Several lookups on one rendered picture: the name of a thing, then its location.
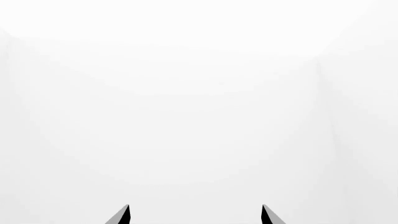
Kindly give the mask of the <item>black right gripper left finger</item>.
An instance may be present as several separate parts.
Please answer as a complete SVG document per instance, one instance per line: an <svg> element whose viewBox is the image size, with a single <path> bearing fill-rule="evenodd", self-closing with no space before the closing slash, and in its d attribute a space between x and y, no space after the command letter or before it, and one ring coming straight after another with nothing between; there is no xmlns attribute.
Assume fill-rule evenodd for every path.
<svg viewBox="0 0 398 224"><path fill-rule="evenodd" d="M130 224L131 213L129 205L125 205L116 214L114 214L105 224Z"/></svg>

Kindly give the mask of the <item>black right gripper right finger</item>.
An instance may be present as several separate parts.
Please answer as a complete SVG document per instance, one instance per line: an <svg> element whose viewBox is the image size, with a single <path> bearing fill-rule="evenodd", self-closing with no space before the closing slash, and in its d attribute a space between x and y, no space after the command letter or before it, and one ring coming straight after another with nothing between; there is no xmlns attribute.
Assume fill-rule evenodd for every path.
<svg viewBox="0 0 398 224"><path fill-rule="evenodd" d="M286 224L267 205L262 205L261 221L262 224Z"/></svg>

